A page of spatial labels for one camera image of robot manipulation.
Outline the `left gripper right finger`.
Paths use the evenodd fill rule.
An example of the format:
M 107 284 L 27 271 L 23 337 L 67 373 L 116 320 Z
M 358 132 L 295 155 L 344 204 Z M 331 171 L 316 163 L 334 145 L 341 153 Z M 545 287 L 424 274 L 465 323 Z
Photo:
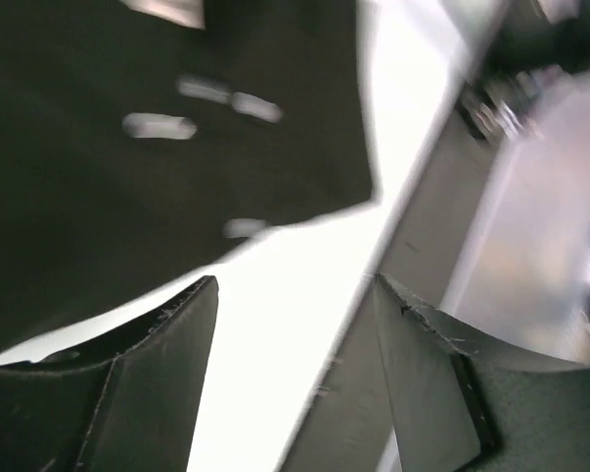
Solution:
M 590 471 L 590 367 L 504 342 L 374 280 L 406 471 Z

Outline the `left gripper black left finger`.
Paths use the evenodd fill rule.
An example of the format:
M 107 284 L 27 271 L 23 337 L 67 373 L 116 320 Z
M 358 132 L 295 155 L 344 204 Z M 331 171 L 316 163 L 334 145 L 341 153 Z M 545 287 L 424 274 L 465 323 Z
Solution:
M 0 472 L 185 470 L 217 307 L 205 276 L 105 334 L 0 366 Z

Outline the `black long sleeve shirt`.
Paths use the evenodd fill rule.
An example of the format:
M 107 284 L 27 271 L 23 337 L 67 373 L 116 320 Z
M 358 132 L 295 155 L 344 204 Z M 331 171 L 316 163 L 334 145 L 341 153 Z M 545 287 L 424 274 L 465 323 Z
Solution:
M 0 353 L 369 200 L 354 1 L 0 1 Z

